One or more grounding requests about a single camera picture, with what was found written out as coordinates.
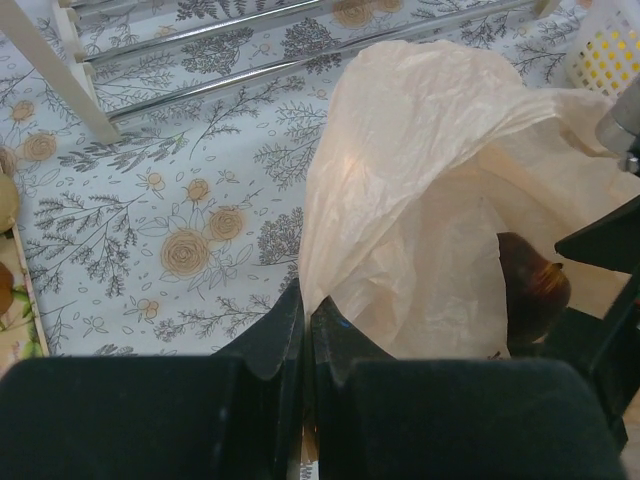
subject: fabric surface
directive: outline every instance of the fabric surface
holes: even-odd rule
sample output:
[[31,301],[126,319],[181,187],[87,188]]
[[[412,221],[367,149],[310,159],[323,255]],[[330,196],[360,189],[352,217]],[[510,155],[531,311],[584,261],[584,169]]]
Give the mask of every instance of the fabric surface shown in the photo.
[[[100,66],[96,91],[112,110],[485,3],[343,0]],[[49,3],[20,4],[64,55]],[[87,15],[81,39],[93,54],[275,4],[141,1]],[[568,86],[562,62],[585,13],[565,0],[543,20],[518,8],[430,39],[500,52],[529,86]],[[305,172],[349,60],[322,57],[131,120],[122,142],[103,146],[0,35],[0,159],[22,196],[19,229],[51,353],[207,354],[264,314],[296,275]]]

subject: plastic basket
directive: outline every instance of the plastic basket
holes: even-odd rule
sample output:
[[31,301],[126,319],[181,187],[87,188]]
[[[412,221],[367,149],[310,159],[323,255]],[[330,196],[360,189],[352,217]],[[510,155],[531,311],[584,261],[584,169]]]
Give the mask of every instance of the plastic basket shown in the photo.
[[565,59],[576,87],[618,95],[640,72],[640,0],[596,0]]

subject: plastic bag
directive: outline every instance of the plastic bag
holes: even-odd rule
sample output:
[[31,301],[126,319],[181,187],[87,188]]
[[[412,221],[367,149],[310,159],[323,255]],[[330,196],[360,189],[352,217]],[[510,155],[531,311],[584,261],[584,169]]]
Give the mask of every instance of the plastic bag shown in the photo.
[[299,269],[307,313],[332,296],[396,357],[507,355],[496,233],[563,261],[571,306],[602,316],[626,276],[553,245],[640,194],[595,139],[611,107],[528,89],[501,55],[383,42],[336,86],[309,168]]

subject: chrome bar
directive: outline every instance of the chrome bar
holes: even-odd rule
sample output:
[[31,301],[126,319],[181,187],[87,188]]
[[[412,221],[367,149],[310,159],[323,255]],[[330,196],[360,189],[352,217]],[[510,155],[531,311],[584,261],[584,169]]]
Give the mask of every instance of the chrome bar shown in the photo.
[[130,118],[138,117],[140,115],[160,110],[167,105],[193,100],[210,93],[225,90],[229,87],[245,84],[250,80],[264,78],[268,75],[281,74],[285,71],[300,67],[306,62],[323,55],[348,53],[354,49],[368,47],[381,40],[397,40],[400,38],[411,37],[419,33],[424,33],[425,31],[450,27],[452,25],[456,25],[468,20],[475,20],[488,15],[493,15],[495,13],[500,13],[504,10],[522,7],[525,5],[533,5],[535,3],[536,0],[499,0],[487,5],[467,8],[466,10],[463,10],[461,12],[455,12],[436,18],[421,20],[419,22],[415,22],[409,25],[402,25],[390,30],[385,30],[383,32],[365,35],[363,37],[341,43],[340,45],[337,45],[333,48],[322,50],[315,54],[272,62],[262,67],[244,70],[234,75],[229,75],[217,80],[202,83],[195,87],[177,90],[176,92],[172,92],[167,95],[162,95],[156,98],[145,100],[143,102],[129,105],[127,107],[118,108],[116,110],[112,110],[111,112],[106,112],[106,115],[109,118],[109,121],[112,123],[122,122],[125,120],[129,120]]
[[294,15],[322,5],[330,5],[331,3],[333,3],[333,0],[305,0],[300,3],[271,8],[262,12],[251,13],[237,18],[230,18],[228,20],[216,22],[212,25],[207,25],[206,27],[196,27],[184,32],[172,33],[164,37],[145,40],[126,47],[112,48],[106,52],[89,55],[84,59],[84,61],[93,66],[101,65],[114,60],[138,56],[143,53],[149,53],[169,47],[176,47],[184,43],[218,35],[236,28],[247,27],[265,20]]
[[127,5],[134,5],[136,3],[138,3],[138,0],[79,0],[77,2],[71,2],[68,8],[73,8],[78,14],[78,17],[83,18],[92,13],[126,7]]

